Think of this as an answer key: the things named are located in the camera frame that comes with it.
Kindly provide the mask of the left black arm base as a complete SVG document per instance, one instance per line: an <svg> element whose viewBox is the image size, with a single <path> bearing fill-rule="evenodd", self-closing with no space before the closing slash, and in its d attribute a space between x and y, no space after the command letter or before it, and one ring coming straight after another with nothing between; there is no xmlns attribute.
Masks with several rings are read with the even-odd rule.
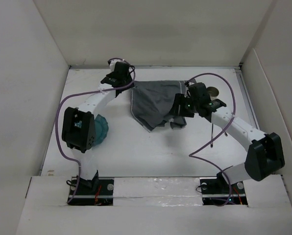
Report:
<svg viewBox="0 0 292 235"><path fill-rule="evenodd" d="M112 206L114 178L100 178L97 174L92 180L80 179L76 188L77 177L67 180L70 187L67 204L70 206Z"/></svg>

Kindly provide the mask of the grey cloth placemat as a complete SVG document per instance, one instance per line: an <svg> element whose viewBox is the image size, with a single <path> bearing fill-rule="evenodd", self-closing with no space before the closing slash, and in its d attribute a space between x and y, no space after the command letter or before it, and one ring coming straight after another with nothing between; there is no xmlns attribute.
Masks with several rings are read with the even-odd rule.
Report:
<svg viewBox="0 0 292 235"><path fill-rule="evenodd" d="M131 89L130 111L133 118L147 131L170 124L172 129L184 128L184 117L169 114L176 94L184 94L185 81L136 81Z"/></svg>

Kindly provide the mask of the silver fork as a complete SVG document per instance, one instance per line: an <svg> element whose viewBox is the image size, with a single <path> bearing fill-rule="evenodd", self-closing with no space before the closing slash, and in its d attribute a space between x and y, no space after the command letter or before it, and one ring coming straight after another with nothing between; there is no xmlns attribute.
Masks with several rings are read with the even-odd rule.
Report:
<svg viewBox="0 0 292 235"><path fill-rule="evenodd" d="M211 140L210 140L210 147L213 148L214 146L214 125L212 123L212 126L211 126Z"/></svg>

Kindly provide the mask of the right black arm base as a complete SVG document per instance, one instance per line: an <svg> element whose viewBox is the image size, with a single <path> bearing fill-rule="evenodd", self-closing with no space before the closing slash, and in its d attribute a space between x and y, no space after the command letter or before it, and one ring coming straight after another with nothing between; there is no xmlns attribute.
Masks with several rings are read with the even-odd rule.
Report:
<svg viewBox="0 0 292 235"><path fill-rule="evenodd" d="M229 185L223 178L200 177L195 190L202 195L203 205L248 205L243 181Z"/></svg>

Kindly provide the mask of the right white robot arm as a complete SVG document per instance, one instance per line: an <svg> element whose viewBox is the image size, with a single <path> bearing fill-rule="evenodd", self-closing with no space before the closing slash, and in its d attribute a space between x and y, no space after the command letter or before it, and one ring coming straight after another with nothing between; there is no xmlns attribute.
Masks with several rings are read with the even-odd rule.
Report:
<svg viewBox="0 0 292 235"><path fill-rule="evenodd" d="M221 170L208 189L226 193L235 183L252 179L261 181L285 166L281 138L267 134L237 117L227 105L210 98L204 83L188 86L186 94L176 94L170 110L173 116L205 118L232 136L246 151L245 162Z"/></svg>

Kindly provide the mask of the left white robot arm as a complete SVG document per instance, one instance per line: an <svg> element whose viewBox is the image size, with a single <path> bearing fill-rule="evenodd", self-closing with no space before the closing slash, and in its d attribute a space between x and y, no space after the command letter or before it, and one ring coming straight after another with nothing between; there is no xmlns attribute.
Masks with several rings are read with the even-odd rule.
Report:
<svg viewBox="0 0 292 235"><path fill-rule="evenodd" d="M60 109L55 118L58 150L64 159L76 163L78 167L76 180L71 182L71 186L82 188L87 194L98 190L99 176L92 163L93 158L86 153L105 138L108 131L108 123L100 111L122 92L133 88L136 78L135 67L121 58L110 59L108 65L110 72L96 89L69 95L60 102L59 106L62 107L71 98L87 96L77 107L65 109L61 130L58 129Z"/></svg>

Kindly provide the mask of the teal scalloped plate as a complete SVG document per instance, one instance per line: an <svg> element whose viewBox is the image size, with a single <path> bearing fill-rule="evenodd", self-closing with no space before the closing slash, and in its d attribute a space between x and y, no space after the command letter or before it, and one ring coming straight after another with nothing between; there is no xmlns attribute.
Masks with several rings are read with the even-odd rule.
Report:
<svg viewBox="0 0 292 235"><path fill-rule="evenodd" d="M93 141L92 148L101 144L107 137L109 125L105 117L97 115L95 117L95 132L96 138Z"/></svg>

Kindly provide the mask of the metal cup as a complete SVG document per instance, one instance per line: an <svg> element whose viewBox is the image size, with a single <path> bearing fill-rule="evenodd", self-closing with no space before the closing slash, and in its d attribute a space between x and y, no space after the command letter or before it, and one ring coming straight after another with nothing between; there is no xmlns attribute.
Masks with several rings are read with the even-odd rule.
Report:
<svg viewBox="0 0 292 235"><path fill-rule="evenodd" d="M219 96L219 90L216 87L207 87L207 92L211 100L215 100Z"/></svg>

